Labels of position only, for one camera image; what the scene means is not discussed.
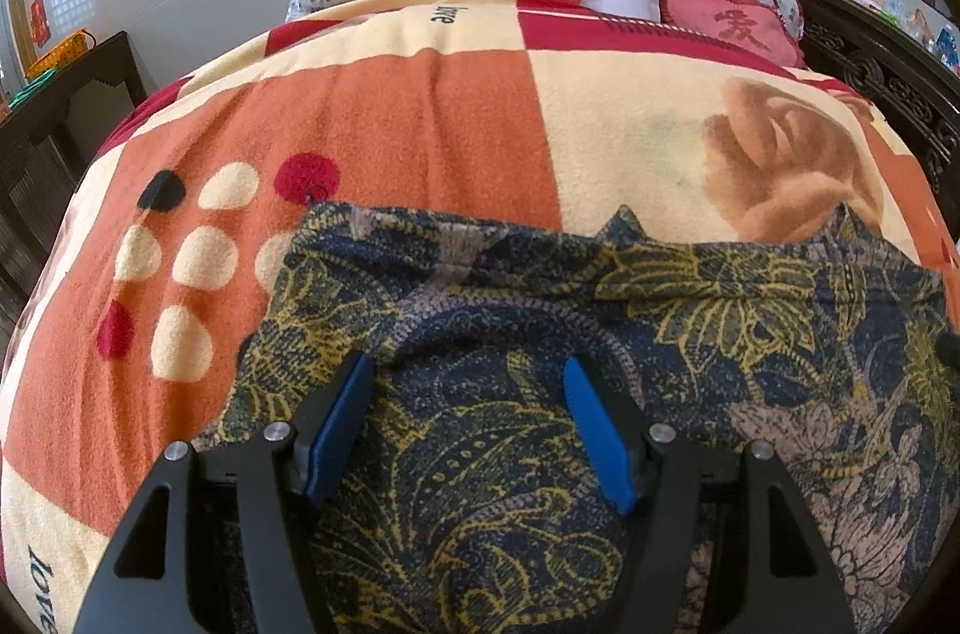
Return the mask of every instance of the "metal bolt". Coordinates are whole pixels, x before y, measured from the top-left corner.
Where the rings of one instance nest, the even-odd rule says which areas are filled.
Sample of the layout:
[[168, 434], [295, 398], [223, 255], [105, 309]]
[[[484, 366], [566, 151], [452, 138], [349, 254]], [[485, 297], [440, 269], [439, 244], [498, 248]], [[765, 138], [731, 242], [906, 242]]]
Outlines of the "metal bolt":
[[654, 423], [653, 426], [650, 426], [650, 438], [656, 444], [668, 445], [677, 438], [677, 431], [673, 426], [668, 426], [667, 423]]
[[750, 442], [750, 454], [758, 461], [768, 461], [774, 456], [774, 446], [766, 439], [755, 439]]
[[263, 438], [268, 442], [282, 442], [290, 435], [290, 423], [277, 421], [263, 429]]
[[190, 450], [190, 446], [186, 442], [182, 442], [179, 439], [176, 442], [171, 442], [163, 450], [163, 457], [168, 461], [179, 461], [187, 451]]

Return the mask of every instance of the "cream dot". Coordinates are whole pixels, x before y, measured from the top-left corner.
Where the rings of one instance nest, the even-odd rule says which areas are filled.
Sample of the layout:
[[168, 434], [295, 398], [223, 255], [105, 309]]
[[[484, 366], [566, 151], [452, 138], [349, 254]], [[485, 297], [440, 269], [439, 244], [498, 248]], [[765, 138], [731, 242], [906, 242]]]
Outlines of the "cream dot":
[[219, 290], [237, 268], [240, 255], [233, 239], [219, 228], [203, 225], [184, 238], [174, 260], [173, 278], [188, 287]]
[[172, 383], [203, 380], [213, 361], [213, 340], [197, 315], [177, 305], [160, 313], [150, 343], [154, 377]]
[[256, 260], [253, 260], [253, 273], [256, 274], [256, 281], [268, 293], [274, 292], [274, 283], [277, 281], [277, 274], [280, 274], [283, 256], [290, 249], [290, 242], [293, 241], [293, 238], [294, 231], [284, 231], [271, 236], [260, 247], [260, 251], [256, 254]]
[[201, 209], [240, 209], [253, 201], [260, 177], [249, 163], [228, 163], [200, 190]]
[[157, 238], [142, 225], [131, 225], [113, 262], [113, 279], [141, 281], [154, 276], [160, 268], [160, 254]]

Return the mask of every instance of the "checkered blanket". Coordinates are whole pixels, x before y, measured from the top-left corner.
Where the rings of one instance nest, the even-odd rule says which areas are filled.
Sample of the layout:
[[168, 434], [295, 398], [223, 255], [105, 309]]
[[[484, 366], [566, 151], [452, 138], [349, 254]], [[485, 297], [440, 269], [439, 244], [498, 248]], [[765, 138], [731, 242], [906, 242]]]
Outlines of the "checkered blanket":
[[957, 255], [923, 171], [841, 83], [542, 0], [361, 0], [255, 38], [104, 145], [0, 387], [6, 580], [69, 632], [162, 447], [215, 425], [317, 201], [593, 236], [796, 242], [846, 203], [913, 262]]

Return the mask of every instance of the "headboard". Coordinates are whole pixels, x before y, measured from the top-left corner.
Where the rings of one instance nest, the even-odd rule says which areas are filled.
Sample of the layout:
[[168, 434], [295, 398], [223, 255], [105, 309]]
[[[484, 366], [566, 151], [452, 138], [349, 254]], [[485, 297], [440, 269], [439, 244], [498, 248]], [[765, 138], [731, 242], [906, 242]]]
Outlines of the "headboard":
[[913, 38], [853, 0], [800, 0], [808, 65], [877, 104], [920, 161], [960, 236], [960, 79]]

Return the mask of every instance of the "yellow floral pattern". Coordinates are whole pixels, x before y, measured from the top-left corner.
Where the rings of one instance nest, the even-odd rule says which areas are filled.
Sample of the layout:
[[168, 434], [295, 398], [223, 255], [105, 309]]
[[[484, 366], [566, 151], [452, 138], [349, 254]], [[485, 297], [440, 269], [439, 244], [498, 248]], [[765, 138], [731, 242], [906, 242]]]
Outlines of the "yellow floral pattern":
[[[583, 632], [625, 533], [563, 400], [568, 356], [691, 438], [773, 441], [860, 632], [917, 587], [957, 510], [960, 383], [940, 277], [846, 207], [786, 245], [596, 238], [408, 209], [312, 209], [214, 441], [288, 418], [346, 351], [373, 404], [312, 546], [339, 631]], [[678, 631], [695, 631], [709, 540]]]

